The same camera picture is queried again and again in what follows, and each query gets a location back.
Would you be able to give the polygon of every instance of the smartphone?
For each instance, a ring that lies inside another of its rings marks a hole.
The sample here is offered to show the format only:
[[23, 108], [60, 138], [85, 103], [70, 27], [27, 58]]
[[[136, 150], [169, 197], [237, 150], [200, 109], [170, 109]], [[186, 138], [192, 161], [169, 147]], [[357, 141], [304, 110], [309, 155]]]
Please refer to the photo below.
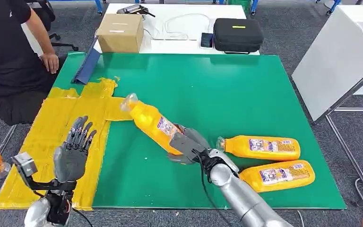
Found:
[[202, 33], [201, 34], [201, 47], [204, 48], [213, 48], [214, 46], [214, 34], [211, 33]]

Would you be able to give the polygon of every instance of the person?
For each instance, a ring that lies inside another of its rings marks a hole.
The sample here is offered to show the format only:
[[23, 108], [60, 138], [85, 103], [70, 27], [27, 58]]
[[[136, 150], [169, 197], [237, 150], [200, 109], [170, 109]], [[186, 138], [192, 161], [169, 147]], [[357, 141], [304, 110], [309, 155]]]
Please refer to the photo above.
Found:
[[[31, 48], [25, 23], [43, 54]], [[32, 123], [59, 69], [48, 33], [24, 0], [0, 0], [0, 119], [8, 125]]]

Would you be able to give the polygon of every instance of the cardboard box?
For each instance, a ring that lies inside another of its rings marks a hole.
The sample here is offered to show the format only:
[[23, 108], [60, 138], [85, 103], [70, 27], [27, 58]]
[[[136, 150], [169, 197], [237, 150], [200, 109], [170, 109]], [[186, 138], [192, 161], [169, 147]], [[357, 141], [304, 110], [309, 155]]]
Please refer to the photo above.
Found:
[[144, 35], [142, 16], [105, 14], [96, 35], [102, 52], [138, 53]]

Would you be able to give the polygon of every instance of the green board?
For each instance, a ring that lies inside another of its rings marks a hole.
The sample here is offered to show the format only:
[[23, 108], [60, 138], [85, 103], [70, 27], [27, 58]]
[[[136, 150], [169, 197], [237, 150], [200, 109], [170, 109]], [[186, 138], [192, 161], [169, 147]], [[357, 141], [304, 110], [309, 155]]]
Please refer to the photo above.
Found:
[[[69, 82], [83, 54], [68, 57], [55, 86]], [[170, 121], [198, 130], [211, 146], [218, 136], [295, 138], [310, 162], [315, 182], [261, 193], [273, 208], [345, 209], [291, 83], [277, 56], [191, 54], [104, 54], [90, 81], [120, 77], [114, 96], [135, 92]], [[229, 157], [243, 170], [271, 161]], [[200, 167], [173, 163], [132, 121], [112, 122], [93, 208], [211, 208]], [[207, 184], [220, 208], [220, 191]]]

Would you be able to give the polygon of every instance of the gray carpet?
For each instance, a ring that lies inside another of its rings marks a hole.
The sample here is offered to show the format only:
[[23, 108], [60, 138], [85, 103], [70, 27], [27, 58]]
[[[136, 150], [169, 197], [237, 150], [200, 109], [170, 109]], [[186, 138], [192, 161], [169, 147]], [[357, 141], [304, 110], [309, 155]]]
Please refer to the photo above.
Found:
[[[102, 19], [96, 13], [95, 4], [88, 1], [55, 2], [52, 5], [57, 20], [53, 23], [51, 32], [60, 34], [62, 42], [73, 43], [81, 51], [86, 51]], [[312, 0], [261, 0], [255, 16], [266, 38], [261, 53], [279, 55], [290, 76], [326, 22], [325, 12], [323, 4], [315, 4]], [[69, 50], [57, 48], [59, 55], [65, 55]], [[345, 105], [363, 106], [363, 96], [353, 97]], [[363, 113], [334, 113], [332, 118], [363, 168]], [[6, 159], [19, 151], [29, 127], [18, 127], [6, 149]], [[358, 227], [363, 218], [363, 209], [350, 204], [360, 198], [354, 188], [354, 180], [358, 176], [326, 120], [313, 125], [312, 129], [348, 209], [304, 210], [302, 216], [305, 226]], [[0, 121], [0, 142], [8, 130], [9, 127]], [[231, 211], [221, 212], [232, 226], [240, 226]], [[295, 227], [301, 226], [295, 210], [278, 212]], [[22, 226], [25, 213], [24, 210], [0, 210], [0, 227]], [[211, 210], [95, 210], [84, 213], [95, 227], [226, 226], [220, 216]], [[87, 223], [76, 214], [72, 226], [84, 227]]]

